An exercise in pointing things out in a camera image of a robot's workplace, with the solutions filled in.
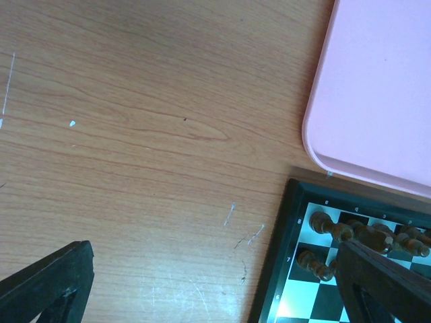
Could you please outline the dark brown rook piece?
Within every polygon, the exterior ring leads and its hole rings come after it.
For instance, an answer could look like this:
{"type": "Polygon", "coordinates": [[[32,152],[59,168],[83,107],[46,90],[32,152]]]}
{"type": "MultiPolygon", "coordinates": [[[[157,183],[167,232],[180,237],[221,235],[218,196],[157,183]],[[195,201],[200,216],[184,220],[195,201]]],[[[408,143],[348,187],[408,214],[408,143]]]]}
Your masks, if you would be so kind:
{"type": "Polygon", "coordinates": [[[335,223],[327,213],[316,211],[310,216],[309,225],[318,234],[332,234],[335,223]]]}

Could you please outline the pink plastic tray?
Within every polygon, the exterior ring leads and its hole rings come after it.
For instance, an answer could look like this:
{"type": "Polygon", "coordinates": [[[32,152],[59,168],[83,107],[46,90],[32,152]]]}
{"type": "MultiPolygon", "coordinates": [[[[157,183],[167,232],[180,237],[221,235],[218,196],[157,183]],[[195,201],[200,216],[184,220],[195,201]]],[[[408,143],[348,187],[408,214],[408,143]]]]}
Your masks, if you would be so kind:
{"type": "Polygon", "coordinates": [[[304,120],[333,174],[430,196],[430,2],[336,1],[304,120]]]}

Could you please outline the dark brown pawn piece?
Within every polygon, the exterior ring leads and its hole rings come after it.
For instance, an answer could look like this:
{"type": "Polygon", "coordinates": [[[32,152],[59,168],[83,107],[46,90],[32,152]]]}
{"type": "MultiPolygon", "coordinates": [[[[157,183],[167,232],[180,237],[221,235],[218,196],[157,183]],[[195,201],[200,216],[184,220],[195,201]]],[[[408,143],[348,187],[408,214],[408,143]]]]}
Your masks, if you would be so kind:
{"type": "Polygon", "coordinates": [[[334,277],[334,272],[325,263],[321,262],[310,250],[304,250],[296,258],[298,266],[311,272],[321,281],[330,281],[334,277]]]}

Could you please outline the dark brown queen piece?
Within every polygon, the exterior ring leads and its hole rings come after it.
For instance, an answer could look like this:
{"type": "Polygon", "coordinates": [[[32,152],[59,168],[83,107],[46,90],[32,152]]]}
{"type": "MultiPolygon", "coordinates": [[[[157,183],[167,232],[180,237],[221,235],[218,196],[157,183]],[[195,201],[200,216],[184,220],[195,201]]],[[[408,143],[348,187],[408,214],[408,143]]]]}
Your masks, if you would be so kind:
{"type": "Polygon", "coordinates": [[[401,226],[396,236],[399,247],[412,256],[425,258],[430,254],[430,237],[416,227],[410,225],[401,226]]]}

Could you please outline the dark brown bishop piece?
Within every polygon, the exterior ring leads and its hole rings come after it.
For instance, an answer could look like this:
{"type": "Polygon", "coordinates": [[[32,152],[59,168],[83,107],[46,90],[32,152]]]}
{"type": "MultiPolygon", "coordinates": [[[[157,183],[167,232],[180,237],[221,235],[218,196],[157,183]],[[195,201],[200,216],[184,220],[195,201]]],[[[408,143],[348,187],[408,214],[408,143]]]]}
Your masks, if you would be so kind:
{"type": "Polygon", "coordinates": [[[379,254],[388,254],[392,250],[393,237],[388,233],[355,219],[349,220],[347,224],[353,229],[355,239],[368,248],[379,254]]]}

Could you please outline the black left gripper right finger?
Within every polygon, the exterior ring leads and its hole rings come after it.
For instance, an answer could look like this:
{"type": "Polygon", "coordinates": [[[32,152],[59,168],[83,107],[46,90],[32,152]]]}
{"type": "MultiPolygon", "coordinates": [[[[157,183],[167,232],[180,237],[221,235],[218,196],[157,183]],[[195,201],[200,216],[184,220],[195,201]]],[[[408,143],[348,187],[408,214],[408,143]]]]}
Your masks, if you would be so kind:
{"type": "Polygon", "coordinates": [[[355,241],[343,242],[335,278],[350,322],[429,322],[430,280],[355,241]]]}

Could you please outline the dark brown knight piece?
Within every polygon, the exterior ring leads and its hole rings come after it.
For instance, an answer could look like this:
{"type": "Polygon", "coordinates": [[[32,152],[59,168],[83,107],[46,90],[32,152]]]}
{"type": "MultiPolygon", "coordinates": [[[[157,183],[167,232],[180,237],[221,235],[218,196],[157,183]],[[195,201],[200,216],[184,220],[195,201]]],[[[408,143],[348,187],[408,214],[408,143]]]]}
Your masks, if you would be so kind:
{"type": "Polygon", "coordinates": [[[354,231],[345,223],[336,223],[331,229],[331,235],[334,240],[342,243],[353,239],[354,231]]]}

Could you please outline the black white chess board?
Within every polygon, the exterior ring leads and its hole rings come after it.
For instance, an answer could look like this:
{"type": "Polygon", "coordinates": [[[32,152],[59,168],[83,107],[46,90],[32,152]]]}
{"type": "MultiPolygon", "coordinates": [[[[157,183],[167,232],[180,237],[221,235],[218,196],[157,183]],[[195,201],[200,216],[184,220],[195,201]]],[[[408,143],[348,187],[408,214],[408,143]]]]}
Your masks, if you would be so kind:
{"type": "Polygon", "coordinates": [[[315,213],[334,223],[357,221],[398,234],[415,227],[430,232],[430,214],[289,179],[279,208],[249,322],[349,322],[335,279],[297,263],[301,253],[316,264],[334,263],[339,243],[310,226],[315,213]]]}

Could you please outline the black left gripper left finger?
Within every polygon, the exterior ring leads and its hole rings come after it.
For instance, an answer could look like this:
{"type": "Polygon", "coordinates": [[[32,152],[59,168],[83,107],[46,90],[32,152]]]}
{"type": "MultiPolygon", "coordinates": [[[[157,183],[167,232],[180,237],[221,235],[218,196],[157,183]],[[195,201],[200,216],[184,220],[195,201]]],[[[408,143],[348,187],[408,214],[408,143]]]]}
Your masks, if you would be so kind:
{"type": "Polygon", "coordinates": [[[81,322],[94,280],[90,241],[75,241],[1,281],[2,322],[81,322]]]}

